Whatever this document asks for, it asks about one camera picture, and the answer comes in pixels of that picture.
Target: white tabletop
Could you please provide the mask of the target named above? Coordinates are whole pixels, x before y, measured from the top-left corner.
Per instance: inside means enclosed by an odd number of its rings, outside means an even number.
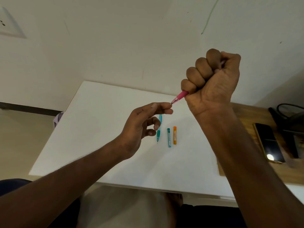
[[[30,171],[44,176],[118,136],[131,111],[174,96],[84,81]],[[215,155],[185,100],[164,115],[161,137],[147,137],[137,153],[98,182],[126,187],[233,197],[218,173]],[[168,147],[167,128],[177,126],[177,145]],[[287,185],[304,202],[304,187]]]

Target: smartphone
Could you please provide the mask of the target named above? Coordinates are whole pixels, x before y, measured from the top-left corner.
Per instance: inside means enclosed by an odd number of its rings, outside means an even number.
[[[253,127],[266,159],[271,162],[284,163],[285,159],[271,127],[260,123],[254,123]]]

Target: electrical outlet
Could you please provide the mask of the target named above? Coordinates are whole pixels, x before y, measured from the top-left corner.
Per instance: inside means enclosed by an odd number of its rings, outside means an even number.
[[[17,22],[4,7],[0,7],[0,34],[25,38]]]

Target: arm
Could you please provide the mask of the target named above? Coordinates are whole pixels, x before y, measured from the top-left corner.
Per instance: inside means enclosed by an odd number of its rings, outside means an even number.
[[[172,114],[170,103],[132,111],[122,133],[102,148],[0,197],[2,227],[47,227],[113,166],[134,155],[141,139],[160,126],[155,114]]]
[[[304,205],[276,175],[230,106],[241,57],[211,52],[187,70],[181,86],[191,93],[188,106],[221,163],[247,226],[303,227]]]

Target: hand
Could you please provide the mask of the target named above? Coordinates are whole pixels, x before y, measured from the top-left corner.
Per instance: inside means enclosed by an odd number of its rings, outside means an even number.
[[[187,69],[187,79],[181,81],[181,89],[189,92],[185,99],[195,117],[229,107],[240,76],[240,60],[239,54],[210,49],[206,58],[197,59],[195,67]]]
[[[127,119],[121,134],[117,137],[118,142],[126,151],[124,158],[132,157],[139,149],[141,140],[146,136],[155,136],[161,126],[161,122],[155,114],[172,114],[172,105],[168,102],[155,102],[136,108]]]

